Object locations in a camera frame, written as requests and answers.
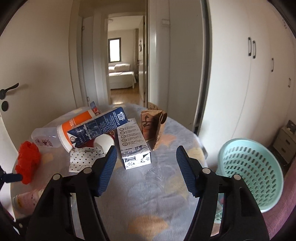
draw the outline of small bottle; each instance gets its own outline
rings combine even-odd
[[[35,189],[31,192],[16,195],[13,198],[14,207],[22,214],[31,215],[43,193],[44,189]]]
[[[32,132],[31,138],[39,147],[58,148],[62,145],[56,127],[37,128]]]

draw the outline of milk carton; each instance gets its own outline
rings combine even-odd
[[[126,169],[151,164],[150,149],[135,118],[117,128],[119,147]]]
[[[87,120],[67,132],[73,148],[79,147],[96,137],[116,129],[128,122],[122,107],[105,112]]]

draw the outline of wooden floor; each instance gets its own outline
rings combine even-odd
[[[139,94],[139,83],[135,84],[135,88],[132,87],[126,89],[111,90],[112,104],[124,104],[131,103],[143,106],[143,100]]]

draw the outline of white wardrobe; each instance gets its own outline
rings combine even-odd
[[[265,146],[285,124],[295,80],[292,33],[267,0],[209,0],[212,62],[199,137],[210,166],[223,144]]]

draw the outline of curtain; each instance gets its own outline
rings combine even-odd
[[[134,49],[133,49],[133,71],[137,82],[139,81],[139,29],[135,29]]]

